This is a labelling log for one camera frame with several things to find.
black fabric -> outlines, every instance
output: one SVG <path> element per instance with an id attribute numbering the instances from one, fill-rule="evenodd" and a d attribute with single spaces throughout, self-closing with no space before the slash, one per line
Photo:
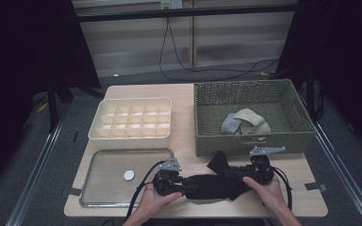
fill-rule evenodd
<path id="1" fill-rule="evenodd" d="M 189 178 L 198 186 L 196 192 L 185 195 L 189 200 L 225 200 L 230 195 L 229 186 L 219 175 L 195 175 Z"/>
<path id="2" fill-rule="evenodd" d="M 207 167 L 216 172 L 217 175 L 195 175 L 189 177 L 195 181 L 198 189 L 195 193 L 186 195 L 188 199 L 212 200 L 228 198 L 232 201 L 251 189 L 242 181 L 225 177 L 224 170 L 229 170 L 230 166 L 223 152 L 217 152 Z"/>

ice cube tray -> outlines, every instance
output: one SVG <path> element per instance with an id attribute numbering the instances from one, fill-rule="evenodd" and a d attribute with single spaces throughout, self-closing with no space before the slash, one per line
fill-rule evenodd
<path id="1" fill-rule="evenodd" d="M 169 147 L 172 100 L 106 99 L 96 111 L 89 138 L 101 150 Z"/>

black wire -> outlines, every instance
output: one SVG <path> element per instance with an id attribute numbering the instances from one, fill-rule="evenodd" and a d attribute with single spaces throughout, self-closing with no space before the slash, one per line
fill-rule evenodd
<path id="1" fill-rule="evenodd" d="M 255 72 L 260 72 L 260 71 L 263 71 L 263 70 L 266 70 L 268 69 L 272 64 L 274 64 L 276 61 L 278 61 L 278 58 L 276 59 L 264 59 L 264 60 L 260 60 L 260 61 L 257 61 L 254 66 L 252 66 L 252 68 L 248 71 L 246 70 L 233 70 L 233 69 L 201 69 L 201 70 L 193 70 L 193 69 L 189 69 L 187 67 L 184 66 L 184 64 L 181 62 L 179 56 L 178 56 L 178 53 L 177 53 L 177 50 L 176 50 L 176 45 L 175 45 L 175 40 L 174 40 L 174 36 L 173 36 L 173 30 L 172 30 L 172 26 L 170 24 L 170 20 L 169 18 L 167 18 L 167 26 L 166 26 L 166 32 L 164 33 L 164 38 L 163 38 L 163 44 L 161 46 L 161 50 L 160 50 L 160 60 L 159 60 L 159 63 L 158 63 L 158 66 L 159 66 L 159 69 L 160 69 L 160 72 L 163 74 L 164 77 L 166 77 L 167 79 L 169 80 L 173 80 L 173 81 L 195 81 L 195 80 L 191 80 L 191 79 L 180 79 L 180 78 L 170 78 L 169 76 L 166 75 L 166 73 L 163 72 L 162 68 L 161 68 L 161 59 L 163 57 L 163 50 L 164 50 L 164 45 L 166 43 L 166 37 L 167 37 L 167 32 L 169 31 L 169 28 L 170 28 L 170 34 L 171 34 L 171 37 L 172 37 L 172 40 L 173 40 L 173 49 L 174 49 L 174 52 L 175 52 L 175 56 L 178 60 L 178 63 L 181 65 L 182 68 L 184 68 L 185 70 L 187 71 L 190 71 L 190 72 L 193 72 L 193 73 L 200 73 L 200 72 L 209 72 L 209 71 L 225 71 L 225 72 L 237 72 L 237 73 L 241 73 L 241 74 L 237 74 L 237 75 L 234 75 L 234 76 L 229 76 L 229 77 L 225 77 L 225 78 L 222 78 L 222 79 L 215 79 L 216 81 L 221 81 L 221 80 L 226 80 L 226 79 L 233 79 L 233 78 L 237 78 L 237 77 L 240 77 L 240 76 L 243 76 L 247 73 L 255 73 Z M 268 65 L 267 67 L 265 68 L 262 68 L 262 69 L 259 69 L 259 70 L 254 70 L 255 66 L 258 64 L 258 63 L 261 63 L 261 62 L 264 62 L 264 61 L 269 61 L 269 60 L 272 60 L 272 63 L 270 65 Z"/>
<path id="2" fill-rule="evenodd" d="M 285 187 L 287 189 L 287 196 L 288 196 L 288 208 L 290 210 L 292 210 L 292 187 L 289 186 L 289 180 L 288 180 L 288 177 L 286 176 L 286 174 L 278 169 L 278 168 L 275 168 L 275 167 L 272 167 L 272 170 L 274 170 L 275 173 L 278 174 L 279 177 L 281 177 L 281 179 L 283 180 L 284 184 L 285 184 Z"/>
<path id="3" fill-rule="evenodd" d="M 157 163 L 155 163 L 150 169 L 149 171 L 146 173 L 145 177 L 143 178 L 143 180 L 140 182 L 140 185 L 137 187 L 137 190 L 135 191 L 131 202 L 130 202 L 130 206 L 128 207 L 128 212 L 127 215 L 125 216 L 125 220 L 127 221 L 128 218 L 131 215 L 132 209 L 134 208 L 134 204 L 135 204 L 135 200 L 137 199 L 138 195 L 140 194 L 140 191 L 143 189 L 143 187 L 149 183 L 145 183 L 146 179 L 148 178 L 149 174 L 151 174 L 151 172 L 155 169 L 155 167 L 157 167 L 158 165 L 164 163 L 165 161 L 159 161 Z"/>

green woven basket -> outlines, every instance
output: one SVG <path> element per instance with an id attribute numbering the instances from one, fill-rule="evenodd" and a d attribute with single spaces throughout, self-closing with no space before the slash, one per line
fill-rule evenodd
<path id="1" fill-rule="evenodd" d="M 271 128 L 266 135 L 223 135 L 228 113 L 250 108 Z M 317 131 L 290 80 L 194 84 L 196 155 L 247 154 L 257 147 L 302 153 Z"/>

human hand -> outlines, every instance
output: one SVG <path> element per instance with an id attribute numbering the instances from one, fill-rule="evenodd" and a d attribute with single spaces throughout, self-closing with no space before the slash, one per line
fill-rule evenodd
<path id="1" fill-rule="evenodd" d="M 250 177 L 244 177 L 243 182 L 257 192 L 264 205 L 273 212 L 280 205 L 286 205 L 281 192 L 280 181 L 276 175 L 272 177 L 271 183 L 263 186 Z"/>
<path id="2" fill-rule="evenodd" d="M 151 183 L 146 184 L 142 198 L 140 199 L 140 204 L 123 226 L 141 225 L 154 216 L 164 205 L 175 201 L 181 196 L 183 196 L 181 192 L 174 192 L 167 196 L 161 196 L 156 192 Z"/>
<path id="3" fill-rule="evenodd" d="M 282 225 L 301 225 L 299 220 L 293 215 L 285 204 L 281 192 L 280 181 L 276 175 L 272 177 L 269 185 L 263 186 L 250 177 L 244 177 L 243 182 L 255 190 L 263 201 L 264 205 L 270 210 L 273 217 L 277 218 Z"/>

